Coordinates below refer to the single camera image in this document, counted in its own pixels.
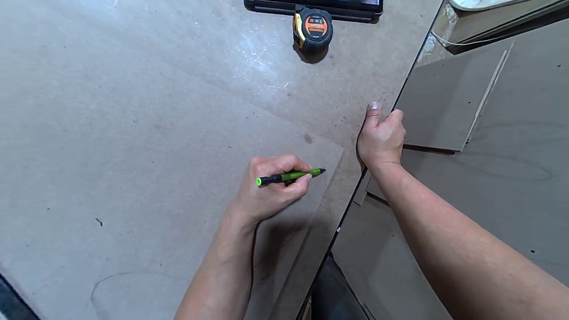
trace green pencil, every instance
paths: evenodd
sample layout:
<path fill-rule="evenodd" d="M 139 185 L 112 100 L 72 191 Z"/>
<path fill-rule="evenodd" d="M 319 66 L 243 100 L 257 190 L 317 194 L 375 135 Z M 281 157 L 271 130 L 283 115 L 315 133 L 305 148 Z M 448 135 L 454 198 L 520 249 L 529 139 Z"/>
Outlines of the green pencil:
<path fill-rule="evenodd" d="M 324 173 L 324 171 L 326 171 L 326 169 L 312 169 L 312 171 L 310 172 L 300 172 L 300 171 L 293 171 L 293 172 L 289 172 L 289 173 L 281 173 L 281 174 L 275 174 L 272 175 L 270 177 L 260 177 L 257 178 L 257 186 L 264 186 L 266 184 L 269 183 L 273 183 L 273 182 L 283 182 L 283 181 L 287 181 L 287 180 L 294 180 L 296 178 L 300 178 L 303 175 L 310 173 L 311 175 L 319 175 L 321 173 Z"/>

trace orange tape measure label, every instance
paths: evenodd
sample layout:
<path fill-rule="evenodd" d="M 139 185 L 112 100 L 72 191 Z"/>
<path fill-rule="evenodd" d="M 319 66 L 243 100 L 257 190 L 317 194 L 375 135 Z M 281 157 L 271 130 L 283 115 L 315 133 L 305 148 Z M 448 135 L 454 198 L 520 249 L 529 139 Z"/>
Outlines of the orange tape measure label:
<path fill-rule="evenodd" d="M 308 34 L 317 38 L 323 36 L 328 31 L 328 24 L 322 17 L 308 17 L 304 25 Z"/>

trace tape measure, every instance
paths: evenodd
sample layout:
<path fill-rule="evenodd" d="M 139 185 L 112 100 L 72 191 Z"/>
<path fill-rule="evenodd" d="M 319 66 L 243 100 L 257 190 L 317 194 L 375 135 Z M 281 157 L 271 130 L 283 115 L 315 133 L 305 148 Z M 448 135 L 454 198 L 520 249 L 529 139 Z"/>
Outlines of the tape measure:
<path fill-rule="evenodd" d="M 324 10 L 296 5 L 292 32 L 302 53 L 317 54 L 328 48 L 332 41 L 332 16 Z"/>

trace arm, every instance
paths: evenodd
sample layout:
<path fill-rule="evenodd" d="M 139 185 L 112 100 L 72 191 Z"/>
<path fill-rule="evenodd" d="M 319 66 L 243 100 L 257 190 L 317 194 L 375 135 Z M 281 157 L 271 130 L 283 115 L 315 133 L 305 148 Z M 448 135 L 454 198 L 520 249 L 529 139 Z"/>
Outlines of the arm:
<path fill-rule="evenodd" d="M 401 166 L 395 110 L 368 107 L 358 150 L 421 270 L 456 319 L 567 319 L 569 289 L 413 178 Z"/>
<path fill-rule="evenodd" d="M 243 319 L 251 293 L 251 252 L 257 224 L 304 196 L 312 175 L 287 187 L 282 183 L 257 187 L 255 179 L 292 170 L 308 172 L 312 168 L 293 154 L 251 160 L 175 320 Z"/>

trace mdf board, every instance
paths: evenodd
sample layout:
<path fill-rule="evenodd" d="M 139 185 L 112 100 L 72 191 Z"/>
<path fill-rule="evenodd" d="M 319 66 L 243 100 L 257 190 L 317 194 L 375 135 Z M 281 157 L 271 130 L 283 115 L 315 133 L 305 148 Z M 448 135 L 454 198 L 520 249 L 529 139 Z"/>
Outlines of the mdf board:
<path fill-rule="evenodd" d="M 343 148 L 81 23 L 2 16 L 0 261 L 22 297 L 46 320 L 173 318 L 249 159 L 295 153 L 328 171 L 259 226 L 267 318 Z"/>
<path fill-rule="evenodd" d="M 461 151 L 507 50 L 479 48 L 414 69 L 395 106 L 405 113 L 405 144 Z"/>
<path fill-rule="evenodd" d="M 404 150 L 413 176 L 569 285 L 569 20 L 515 37 L 461 153 Z"/>

